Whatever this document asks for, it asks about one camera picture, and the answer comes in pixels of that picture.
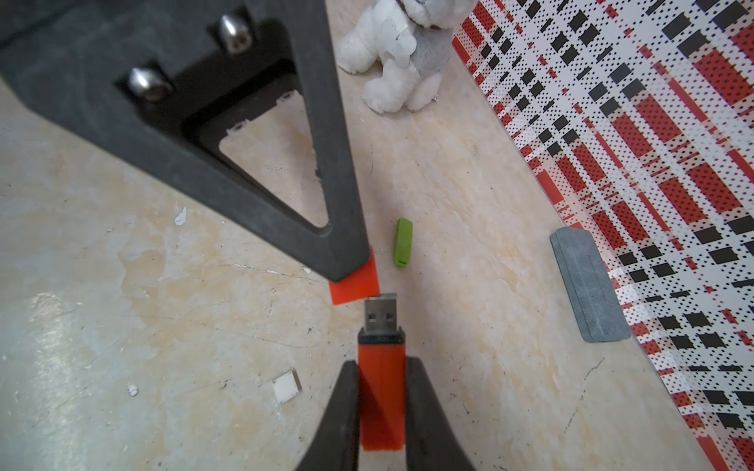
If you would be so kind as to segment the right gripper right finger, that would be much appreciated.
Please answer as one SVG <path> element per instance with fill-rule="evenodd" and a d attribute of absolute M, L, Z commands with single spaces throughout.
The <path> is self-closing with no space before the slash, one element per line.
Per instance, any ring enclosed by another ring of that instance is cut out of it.
<path fill-rule="evenodd" d="M 419 358 L 406 359 L 406 469 L 474 470 Z"/>

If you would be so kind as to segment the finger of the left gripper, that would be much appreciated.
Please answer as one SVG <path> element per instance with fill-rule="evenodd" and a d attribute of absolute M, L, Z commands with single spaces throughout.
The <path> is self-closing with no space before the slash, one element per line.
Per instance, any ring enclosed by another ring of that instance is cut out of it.
<path fill-rule="evenodd" d="M 322 1 L 5 1 L 1 74 L 41 117 L 190 196 L 332 282 L 371 257 Z M 304 99 L 318 227 L 221 152 Z"/>

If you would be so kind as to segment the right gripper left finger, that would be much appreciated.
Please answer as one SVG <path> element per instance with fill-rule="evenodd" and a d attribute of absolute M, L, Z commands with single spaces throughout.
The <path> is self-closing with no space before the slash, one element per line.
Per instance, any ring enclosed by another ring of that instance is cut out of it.
<path fill-rule="evenodd" d="M 346 361 L 304 457 L 296 470 L 359 468 L 359 367 Z"/>

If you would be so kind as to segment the red usb drive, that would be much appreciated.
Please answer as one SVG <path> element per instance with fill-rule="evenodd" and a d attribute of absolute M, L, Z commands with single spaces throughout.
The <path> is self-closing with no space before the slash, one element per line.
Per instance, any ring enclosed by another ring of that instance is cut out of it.
<path fill-rule="evenodd" d="M 396 294 L 365 300 L 359 331 L 359 433 L 364 451 L 406 444 L 406 336 Z"/>

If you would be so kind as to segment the red usb cap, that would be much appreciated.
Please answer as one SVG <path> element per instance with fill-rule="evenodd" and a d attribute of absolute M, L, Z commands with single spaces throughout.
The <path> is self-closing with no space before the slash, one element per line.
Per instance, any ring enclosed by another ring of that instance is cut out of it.
<path fill-rule="evenodd" d="M 334 305 L 380 296 L 381 288 L 373 249 L 369 261 L 364 266 L 341 282 L 330 282 L 329 290 Z"/>

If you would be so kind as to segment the green usb drive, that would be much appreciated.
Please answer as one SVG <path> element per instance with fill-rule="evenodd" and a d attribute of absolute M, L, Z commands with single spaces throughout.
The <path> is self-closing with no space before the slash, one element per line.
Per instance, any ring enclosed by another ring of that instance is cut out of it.
<path fill-rule="evenodd" d="M 397 267 L 406 268 L 410 264 L 413 240 L 414 223 L 406 218 L 398 219 L 393 252 L 393 261 Z"/>

